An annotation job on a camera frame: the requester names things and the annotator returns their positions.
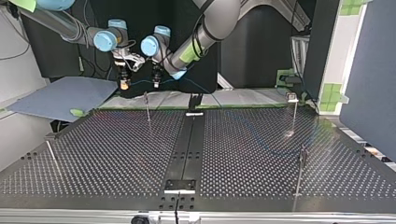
metal rod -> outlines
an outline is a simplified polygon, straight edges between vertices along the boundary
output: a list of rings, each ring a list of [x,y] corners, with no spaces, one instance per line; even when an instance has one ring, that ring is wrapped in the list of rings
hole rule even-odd
[[[148,112],[148,121],[151,121],[151,118],[149,116],[149,97],[146,91],[145,91],[145,104],[146,104],[146,110]]]
[[[50,155],[52,156],[52,158],[53,158],[55,161],[57,161],[57,159],[56,159],[56,157],[55,157],[55,154],[53,153],[52,146],[50,145],[50,141],[47,141],[46,143],[47,143],[47,146],[49,147]]]

black wall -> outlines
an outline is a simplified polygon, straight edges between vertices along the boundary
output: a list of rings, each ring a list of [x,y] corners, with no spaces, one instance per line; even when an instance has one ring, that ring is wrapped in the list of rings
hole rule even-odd
[[[316,5],[304,70],[305,88],[314,99],[319,96],[339,4],[340,0],[319,0]]]
[[[81,21],[83,18],[85,0],[77,0],[71,10],[72,14]],[[311,17],[315,0],[300,0],[306,14]],[[140,42],[147,35],[153,33],[155,25],[166,25],[172,29],[171,50],[176,50],[190,35],[193,25],[200,16],[200,11],[190,0],[94,0],[87,7],[87,19],[90,25],[106,28],[110,19],[123,19],[128,23],[129,36],[137,41],[133,51],[141,53]],[[274,87],[276,71],[291,68],[290,53],[291,26],[278,12],[271,7],[257,7],[252,9],[244,19],[239,22],[232,35],[221,44],[212,47],[209,54],[186,75],[202,86],[205,91],[192,85],[186,80],[170,82],[162,86],[162,90],[180,90],[184,92],[214,91],[217,87],[217,72],[227,74],[242,83],[238,87]],[[34,51],[44,77],[77,76],[106,77],[106,70],[111,62],[111,55],[95,50],[85,49],[83,46],[72,46],[64,43],[56,34],[48,36],[51,41],[33,41]],[[78,55],[83,59],[85,72],[79,73]],[[59,64],[48,69],[49,64]],[[113,69],[111,79],[116,77]],[[138,80],[151,80],[151,64],[144,67],[133,76],[133,82]],[[143,91],[154,91],[149,83],[140,83],[128,91],[122,91],[124,97],[134,97]]]

green sticker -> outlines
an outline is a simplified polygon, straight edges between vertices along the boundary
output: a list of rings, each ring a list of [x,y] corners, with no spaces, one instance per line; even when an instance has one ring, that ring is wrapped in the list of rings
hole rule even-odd
[[[30,12],[35,11],[35,4],[36,4],[35,0],[9,0],[9,1],[14,5],[24,8]]]
[[[320,97],[320,110],[334,112],[337,104],[341,101],[341,84],[326,83]]]
[[[195,40],[195,50],[197,53],[201,54],[202,52],[199,50],[198,44]],[[192,43],[189,44],[189,46],[184,50],[184,52],[180,56],[180,60],[183,61],[183,63],[191,63],[192,61],[199,61],[200,58],[195,54],[194,47]]]
[[[85,112],[81,109],[70,109],[70,113],[77,118],[85,117]]]
[[[363,5],[363,0],[344,0],[343,5],[341,5],[341,16],[352,16],[359,15],[361,12],[361,6]]]

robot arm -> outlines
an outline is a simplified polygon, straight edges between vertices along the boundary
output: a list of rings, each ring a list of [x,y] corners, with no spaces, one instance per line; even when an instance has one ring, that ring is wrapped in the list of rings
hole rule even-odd
[[[213,44],[226,38],[238,22],[240,0],[193,0],[203,13],[203,23],[196,27],[194,34],[174,53],[169,47],[171,30],[156,26],[153,35],[141,43],[144,54],[152,57],[155,68],[163,67],[174,79],[180,79],[187,72],[187,66],[199,61]],[[154,80],[158,86],[160,80]]]
[[[176,51],[168,47],[171,30],[157,26],[154,34],[141,43],[142,51],[156,63],[154,73],[164,69],[174,79],[180,79],[187,72],[187,66],[193,61],[199,61],[217,41],[226,38],[238,22],[241,0],[192,0],[202,12],[203,22],[195,27],[193,34]],[[39,7],[34,13],[21,9],[21,13],[30,19],[41,23],[71,43],[96,46],[101,51],[112,51],[116,65],[120,69],[121,88],[128,89],[128,81],[132,70],[137,72],[145,63],[140,55],[132,53],[128,48],[128,34],[125,21],[111,20],[107,29],[87,27],[63,10],[72,6],[74,0],[67,0],[67,6],[59,7],[53,0],[38,0]],[[131,67],[128,61],[134,62]],[[161,75],[154,76],[155,87],[159,86]]]
[[[38,0],[35,12],[23,8],[20,8],[20,11],[26,17],[58,33],[65,41],[95,46],[103,52],[112,51],[115,64],[120,70],[120,87],[124,90],[128,89],[127,83],[131,79],[131,72],[137,72],[146,60],[129,51],[126,22],[110,20],[107,29],[88,27],[63,11],[71,7],[74,0],[66,2],[67,6],[63,4],[65,1]]]

wire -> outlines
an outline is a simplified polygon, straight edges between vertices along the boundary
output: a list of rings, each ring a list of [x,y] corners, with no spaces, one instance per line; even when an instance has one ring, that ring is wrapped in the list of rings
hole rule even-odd
[[[110,65],[110,69],[107,71],[106,80],[110,79],[111,72],[113,71],[113,67]]]
[[[73,37],[62,35],[62,38],[65,39],[68,42],[75,42],[75,41],[80,40],[81,38],[84,38],[85,45],[86,45],[86,47],[88,49],[90,47],[90,42],[88,40],[88,32],[87,32],[88,27],[84,23],[82,23],[81,21],[79,21],[76,18],[74,18],[69,13],[67,13],[65,11],[63,11],[63,13],[66,14],[75,23],[75,25],[77,27],[77,33]]]
[[[177,209],[178,209],[178,200],[180,198],[180,193],[177,195],[177,202],[176,202],[176,207],[175,207],[175,222],[176,224],[178,224],[178,213],[177,213]]]
[[[200,59],[204,58],[208,53],[208,50],[204,51],[202,49],[201,41],[199,40],[199,36],[198,36],[198,31],[199,31],[198,24],[203,16],[204,13],[202,13],[201,16],[198,18],[197,22],[194,25],[194,28],[192,29],[192,34],[191,34],[192,49],[194,50],[195,55]]]
[[[306,88],[305,82],[304,82],[304,78],[303,78],[302,74],[299,71],[299,67],[298,67],[296,58],[294,57],[294,47],[292,45],[291,38],[292,38],[293,33],[294,33],[293,24],[294,24],[294,18],[295,18],[295,14],[296,14],[296,10],[297,10],[297,5],[298,5],[298,0],[296,0],[296,2],[294,3],[293,13],[291,15],[291,22],[290,22],[290,34],[291,34],[291,37],[290,37],[290,50],[291,50],[291,58],[293,60],[294,66],[296,67],[296,72],[297,72],[296,75],[301,80],[301,83],[302,83],[302,86],[303,86],[303,91],[305,91],[306,94],[309,96],[309,98],[311,98],[311,101],[314,104],[316,111],[319,112],[318,104],[316,103],[316,100],[312,97],[312,95],[309,92],[309,90]]]
[[[84,9],[82,10],[82,14],[83,14],[83,16],[84,16],[84,21],[85,21],[85,23],[86,23],[88,26],[90,26],[90,23],[89,23],[88,20],[87,20],[87,5],[88,5],[88,0],[85,0]]]
[[[30,48],[30,45],[28,45],[26,50],[24,50],[22,53],[19,53],[14,56],[6,57],[6,58],[0,58],[0,61],[5,61],[5,60],[10,60],[10,59],[15,59],[15,58],[21,57],[23,54],[25,54],[29,50],[29,48]]]
[[[122,56],[122,54],[118,53],[116,50],[114,50],[113,53],[118,54],[118,55],[125,61],[125,63],[126,63],[126,65],[128,66],[128,68],[129,68],[131,71],[133,71],[131,65],[129,65],[129,63],[126,61],[126,59],[124,58],[124,56]]]
[[[14,26],[14,24],[11,22],[11,20],[8,18],[8,16],[4,13],[4,11],[3,11],[2,9],[0,9],[0,11],[1,11],[2,17],[7,21],[7,23],[12,27],[12,29],[14,29],[15,33],[16,33],[22,40],[24,40],[27,44],[30,44],[29,41],[27,40],[27,38],[26,38],[23,34],[21,34],[21,33],[18,31],[17,27]],[[21,21],[20,21],[20,20],[18,20],[18,21],[20,22],[21,29],[22,29],[22,32],[23,32],[23,26],[22,26],[22,24],[21,24]]]
[[[0,58],[0,61],[5,61],[5,60],[10,60],[10,59],[15,59],[15,58],[21,57],[21,56],[24,55],[24,54],[29,50],[29,48],[30,48],[30,43],[29,43],[29,41],[26,39],[25,36],[23,36],[23,34],[24,34],[23,26],[21,25],[21,30],[22,30],[22,34],[21,34],[21,33],[18,31],[18,29],[14,26],[14,24],[12,24],[12,22],[9,20],[9,18],[8,18],[7,15],[4,13],[4,11],[3,11],[2,9],[0,9],[0,11],[1,11],[2,17],[3,17],[5,20],[7,20],[7,23],[9,23],[9,25],[14,29],[14,31],[18,34],[18,36],[19,36],[23,41],[25,41],[25,42],[27,43],[27,47],[26,47],[26,49],[25,49],[23,52],[21,52],[21,53],[19,53],[19,54],[16,54],[16,55],[13,55],[13,56],[5,57],[5,58]]]

